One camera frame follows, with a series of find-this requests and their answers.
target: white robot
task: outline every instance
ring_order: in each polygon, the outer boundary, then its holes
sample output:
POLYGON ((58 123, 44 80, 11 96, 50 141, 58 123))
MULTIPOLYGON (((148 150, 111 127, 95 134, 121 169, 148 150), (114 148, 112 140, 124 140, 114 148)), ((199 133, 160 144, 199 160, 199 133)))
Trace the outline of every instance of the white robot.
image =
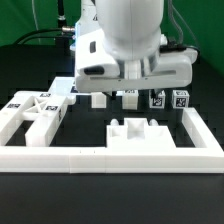
POLYGON ((197 51, 160 52, 164 0, 94 3, 99 27, 77 38, 79 92, 164 89, 191 83, 197 51))

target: white cube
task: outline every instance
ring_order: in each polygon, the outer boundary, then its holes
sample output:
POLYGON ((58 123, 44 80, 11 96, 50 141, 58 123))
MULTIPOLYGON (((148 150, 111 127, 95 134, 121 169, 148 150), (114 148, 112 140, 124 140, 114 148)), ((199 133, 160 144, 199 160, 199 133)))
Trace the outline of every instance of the white cube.
POLYGON ((122 108, 123 110, 137 110, 138 109, 138 90, 123 91, 122 108))
POLYGON ((175 109, 188 107, 190 95, 186 90, 173 90, 172 105, 175 109))
POLYGON ((165 101, 166 101, 166 94, 164 91, 159 93, 159 95, 155 98, 151 97, 151 91, 149 91, 149 107, 150 108, 164 109, 165 101))
POLYGON ((91 93, 92 108, 107 108, 107 97, 100 92, 91 93))

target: green wall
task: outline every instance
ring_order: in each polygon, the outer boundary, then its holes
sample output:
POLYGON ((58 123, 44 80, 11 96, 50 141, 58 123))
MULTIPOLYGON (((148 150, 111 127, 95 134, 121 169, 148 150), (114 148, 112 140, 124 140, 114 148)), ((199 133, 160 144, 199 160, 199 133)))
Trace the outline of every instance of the green wall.
MULTIPOLYGON (((56 2, 35 0, 39 28, 57 26, 56 2)), ((64 4, 68 24, 73 25, 80 17, 80 0, 64 0, 64 4)), ((174 0, 174 4, 196 34, 202 57, 224 75, 224 1, 174 0)), ((21 35, 35 30, 31 0, 0 0, 0 13, 0 46, 11 44, 21 35)), ((176 35, 168 22, 166 12, 161 27, 163 33, 176 35)), ((194 44, 190 35, 185 29, 184 31, 185 43, 194 44)))

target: white block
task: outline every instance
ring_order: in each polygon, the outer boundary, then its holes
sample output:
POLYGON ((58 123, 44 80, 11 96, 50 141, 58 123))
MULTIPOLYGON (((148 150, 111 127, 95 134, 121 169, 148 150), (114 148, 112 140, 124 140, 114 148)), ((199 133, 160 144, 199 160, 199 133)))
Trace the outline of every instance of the white block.
POLYGON ((66 97, 54 96, 25 134, 30 147, 49 146, 67 110, 66 97))
POLYGON ((16 96, 0 111, 0 146, 13 136, 23 122, 23 111, 32 105, 32 96, 16 96))
POLYGON ((91 93, 92 108, 107 108, 107 97, 103 93, 91 93))
POLYGON ((107 147, 125 151, 134 148, 176 149, 168 128, 149 126, 146 118, 125 118, 124 125, 107 126, 107 147))
POLYGON ((185 108, 182 123, 197 148, 211 148, 223 152, 204 121, 194 108, 185 108))
POLYGON ((166 101, 166 94, 162 91, 158 97, 152 98, 151 91, 149 91, 149 107, 156 108, 156 109, 164 109, 166 101))
POLYGON ((175 109, 187 108, 190 95, 186 90, 173 90, 172 105, 175 109))
POLYGON ((122 96, 123 110, 137 110, 138 109, 138 90, 126 90, 122 96))

